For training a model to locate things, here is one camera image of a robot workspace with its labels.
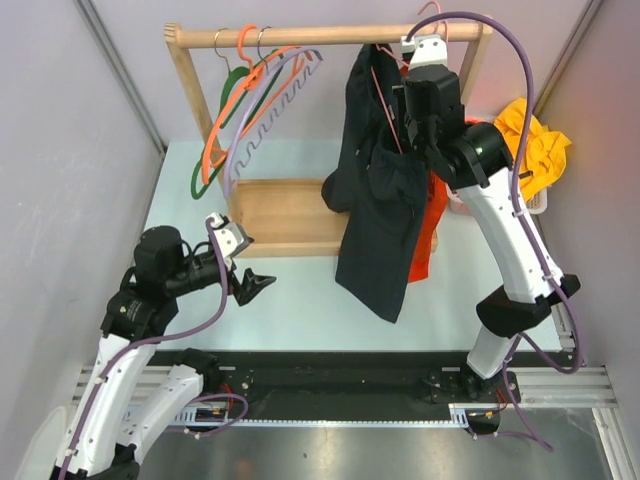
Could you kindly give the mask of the black shorts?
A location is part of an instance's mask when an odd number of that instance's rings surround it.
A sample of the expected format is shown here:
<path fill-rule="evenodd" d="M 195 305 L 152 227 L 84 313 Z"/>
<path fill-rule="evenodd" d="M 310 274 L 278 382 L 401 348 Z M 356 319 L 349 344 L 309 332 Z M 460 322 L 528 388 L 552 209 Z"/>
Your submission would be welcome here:
<path fill-rule="evenodd" d="M 428 187 L 423 161 L 397 145 L 388 118 L 397 111 L 400 82 L 383 47 L 361 47 L 345 87 L 338 166 L 321 188 L 331 211 L 349 215 L 336 282 L 390 323 L 404 302 Z"/>

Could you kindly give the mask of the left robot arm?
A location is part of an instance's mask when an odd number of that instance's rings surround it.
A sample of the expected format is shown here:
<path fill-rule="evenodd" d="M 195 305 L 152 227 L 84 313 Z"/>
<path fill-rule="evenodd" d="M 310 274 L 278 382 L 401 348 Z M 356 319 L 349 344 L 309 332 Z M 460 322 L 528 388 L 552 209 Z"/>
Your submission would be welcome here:
<path fill-rule="evenodd" d="M 126 414 L 136 385 L 157 347 L 212 326 L 225 308 L 203 324 L 167 334 L 180 297 L 218 285 L 221 298 L 244 306 L 274 283 L 246 270 L 235 275 L 234 259 L 252 243 L 243 227 L 217 213 L 205 220 L 207 240 L 190 246 L 173 226 L 146 230 L 100 326 L 98 353 L 51 471 L 53 479 L 134 479 L 157 438 L 189 404 L 219 403 L 214 414 L 229 427 L 246 414 L 246 399 L 225 386 L 218 358 L 188 348 L 133 416 Z M 232 414 L 240 403 L 241 414 Z"/>

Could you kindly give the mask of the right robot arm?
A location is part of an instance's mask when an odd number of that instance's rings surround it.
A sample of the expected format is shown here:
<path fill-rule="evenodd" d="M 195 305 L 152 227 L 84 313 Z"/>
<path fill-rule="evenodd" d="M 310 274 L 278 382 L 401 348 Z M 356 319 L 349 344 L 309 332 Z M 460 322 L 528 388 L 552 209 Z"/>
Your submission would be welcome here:
<path fill-rule="evenodd" d="M 503 135 L 492 123 L 466 120 L 457 74 L 441 64 L 411 67 L 401 92 L 412 150 L 471 211 L 503 280 L 476 307 L 482 327 L 461 369 L 463 393 L 484 401 L 496 391 L 517 337 L 581 284 L 541 245 Z"/>

